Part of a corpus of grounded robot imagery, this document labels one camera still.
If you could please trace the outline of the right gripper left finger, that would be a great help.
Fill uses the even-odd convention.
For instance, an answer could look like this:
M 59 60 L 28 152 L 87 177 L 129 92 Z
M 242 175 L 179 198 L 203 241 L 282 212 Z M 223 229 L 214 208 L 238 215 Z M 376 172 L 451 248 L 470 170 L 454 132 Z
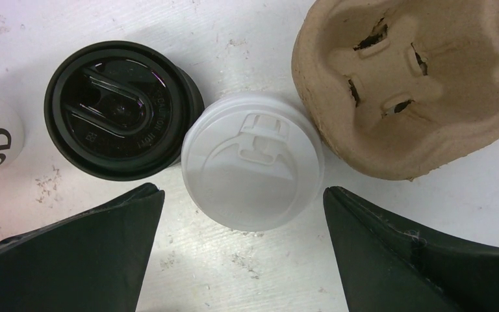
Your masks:
M 0 241 L 0 311 L 134 311 L 165 193 L 145 183 Z

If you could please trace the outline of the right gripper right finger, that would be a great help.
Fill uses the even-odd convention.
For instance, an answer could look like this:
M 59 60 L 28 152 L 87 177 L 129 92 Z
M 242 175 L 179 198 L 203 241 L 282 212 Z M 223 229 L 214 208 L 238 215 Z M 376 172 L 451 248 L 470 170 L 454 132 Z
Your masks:
M 499 311 L 499 247 L 442 233 L 342 187 L 324 212 L 350 311 Z

